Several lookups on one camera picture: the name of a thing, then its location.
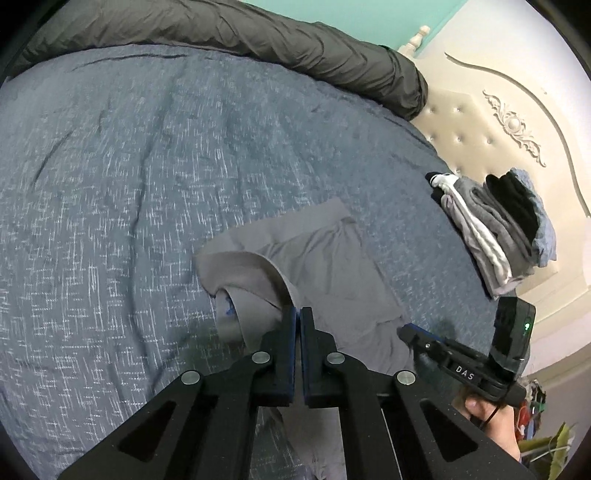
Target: carved floral ornament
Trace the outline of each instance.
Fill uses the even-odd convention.
[[[508,109],[508,106],[495,95],[489,95],[486,90],[483,90],[484,96],[488,103],[491,104],[492,109],[495,111],[494,115],[502,125],[505,133],[515,140],[519,147],[525,147],[525,149],[531,153],[531,156],[542,165],[546,166],[546,163],[540,157],[540,144],[535,142],[531,136],[531,132],[526,129],[525,122],[517,115],[517,113]]]

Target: tufted headboard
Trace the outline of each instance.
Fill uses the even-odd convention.
[[[583,272],[591,188],[576,139],[535,80],[501,59],[452,48],[443,57],[414,59],[425,31],[399,50],[429,85],[427,104],[413,124],[459,176],[482,182],[511,167],[529,172],[556,230],[558,260],[536,267],[517,294],[536,306],[534,337],[549,335],[591,311]]]

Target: folded clothes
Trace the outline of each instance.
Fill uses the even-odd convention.
[[[472,229],[468,225],[466,218],[463,216],[462,211],[459,209],[454,199],[448,194],[443,195],[441,197],[441,207],[448,217],[452,219],[453,223],[462,234],[466,246],[470,250],[474,260],[476,260],[476,265],[478,265],[478,269],[480,270],[486,289],[488,290],[488,293],[491,295],[491,297],[496,300],[501,295],[513,291],[519,284],[519,281],[512,280],[507,282],[505,285],[499,284],[499,281],[496,279],[495,270],[491,261],[486,256],[482,250],[482,247],[476,240]]]
[[[532,267],[535,265],[531,258],[531,246],[528,247],[514,228],[503,221],[494,208],[486,204],[486,193],[482,185],[468,177],[461,177],[453,186],[466,202],[468,209],[484,223],[499,242],[507,256],[513,277],[524,278],[531,275]]]
[[[506,285],[513,277],[509,260],[491,231],[466,206],[466,202],[454,187],[457,180],[458,177],[452,174],[435,174],[430,183],[433,187],[441,188],[456,202],[476,240],[491,261],[499,285]]]
[[[403,310],[339,199],[218,235],[197,255],[197,273],[216,296],[223,340],[244,341],[254,351],[284,306],[311,306],[316,327],[369,369],[413,369],[397,335]],[[338,411],[296,401],[280,412],[288,440],[315,476],[346,478]]]
[[[513,175],[506,173],[500,178],[487,175],[486,186],[495,199],[517,221],[527,239],[533,242],[538,231],[538,219],[523,184]]]
[[[525,170],[512,168],[509,174],[514,176],[525,189],[525,196],[531,202],[535,216],[538,220],[538,230],[535,233],[531,245],[539,256],[538,265],[545,267],[550,260],[556,260],[556,232],[550,222],[550,218],[544,209],[544,202],[536,193],[530,175]]]
[[[488,175],[483,185],[436,172],[427,180],[444,193],[434,198],[462,234],[494,299],[532,275],[533,266],[556,260],[556,233],[526,171]]]

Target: gray cloth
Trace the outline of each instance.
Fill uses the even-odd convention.
[[[486,193],[482,185],[468,177],[461,177],[456,180],[454,187],[466,202],[468,209],[499,242],[511,266],[513,278],[523,279],[531,275],[534,262],[531,259],[529,245],[523,242],[521,235],[517,234],[501,215],[494,215],[491,211],[493,207],[485,202]]]
[[[482,280],[484,280],[486,289],[488,290],[488,293],[491,295],[491,297],[497,299],[501,295],[515,290],[517,285],[520,283],[519,280],[510,280],[506,285],[499,285],[499,281],[496,279],[495,270],[491,261],[482,251],[480,243],[474,236],[472,229],[468,225],[466,218],[463,216],[462,211],[454,199],[448,194],[443,195],[441,197],[441,207],[448,217],[452,219],[453,223],[462,234],[464,243],[474,257],[476,265],[478,265],[478,269],[482,275]]]
[[[239,328],[225,327],[220,337],[241,331],[243,338],[226,338],[243,339],[251,351],[276,327],[283,307],[311,306],[316,328],[369,369],[413,369],[397,335],[406,323],[402,308],[339,199],[218,235],[197,255],[197,272],[209,294],[229,295],[235,309]],[[282,415],[288,439],[317,478],[346,478],[335,410],[313,412],[299,403]]]
[[[400,53],[238,0],[70,0],[33,36],[14,73],[64,53],[133,43],[279,63],[376,100],[408,120],[427,102],[427,82]]]

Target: white wall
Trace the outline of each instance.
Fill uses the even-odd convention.
[[[591,80],[552,24],[525,0],[468,0],[418,57],[443,55],[449,45],[502,57],[536,78],[569,120],[591,177]],[[591,273],[591,224],[587,238],[584,263]],[[573,354],[590,339],[591,313],[533,343],[525,373]]]

